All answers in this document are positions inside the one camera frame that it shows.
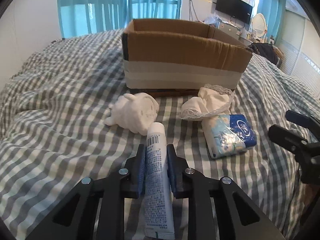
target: plaid blanket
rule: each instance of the plaid blanket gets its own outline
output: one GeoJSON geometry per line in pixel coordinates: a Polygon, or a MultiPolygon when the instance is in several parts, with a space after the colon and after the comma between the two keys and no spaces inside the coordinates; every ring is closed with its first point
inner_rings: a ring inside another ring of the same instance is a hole
{"type": "MultiPolygon", "coordinates": [[[[17,239],[24,239],[81,178],[107,176],[145,141],[117,125],[104,125],[108,104],[128,92],[121,32],[57,41],[34,53],[5,85],[0,100],[0,216],[17,239]]],[[[294,236],[304,185],[293,155],[271,143],[267,132],[279,124],[313,140],[308,130],[284,117],[288,109],[319,113],[312,92],[254,54],[230,110],[245,115],[257,145],[218,160],[210,159],[201,123],[179,118],[187,100],[157,99],[156,121],[164,124],[177,155],[207,177],[231,177],[287,239],[294,236]]],[[[187,237],[187,208],[187,199],[173,200],[177,239],[187,237]]],[[[125,239],[145,239],[143,213],[142,198],[126,199],[125,239]]]]}

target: cardboard box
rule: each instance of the cardboard box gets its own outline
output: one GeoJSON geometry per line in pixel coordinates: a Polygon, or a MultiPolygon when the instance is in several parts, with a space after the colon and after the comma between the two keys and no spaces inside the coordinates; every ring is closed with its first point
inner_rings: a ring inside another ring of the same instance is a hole
{"type": "Polygon", "coordinates": [[[203,23],[135,19],[122,35],[127,87],[137,91],[198,90],[205,84],[235,89],[252,53],[203,23]]]}

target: logo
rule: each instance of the logo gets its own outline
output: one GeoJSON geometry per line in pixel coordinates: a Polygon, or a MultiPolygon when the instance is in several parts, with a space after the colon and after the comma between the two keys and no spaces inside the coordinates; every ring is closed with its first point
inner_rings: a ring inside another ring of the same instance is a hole
{"type": "Polygon", "coordinates": [[[248,129],[244,121],[238,120],[237,125],[245,136],[248,137],[250,135],[250,130],[248,129]]]}

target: barcode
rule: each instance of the barcode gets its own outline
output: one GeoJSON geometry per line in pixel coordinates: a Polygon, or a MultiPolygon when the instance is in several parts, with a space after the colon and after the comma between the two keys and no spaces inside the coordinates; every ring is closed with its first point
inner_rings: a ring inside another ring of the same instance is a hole
{"type": "Polygon", "coordinates": [[[159,135],[155,134],[147,138],[147,147],[154,143],[159,143],[159,135]]]}

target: round mirror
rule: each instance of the round mirror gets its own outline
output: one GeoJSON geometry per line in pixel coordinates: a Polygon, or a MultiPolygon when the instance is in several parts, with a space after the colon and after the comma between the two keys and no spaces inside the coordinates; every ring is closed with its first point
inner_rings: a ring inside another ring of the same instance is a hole
{"type": "Polygon", "coordinates": [[[266,19],[262,13],[257,13],[251,21],[252,29],[257,32],[257,37],[261,38],[267,30],[266,19]]]}

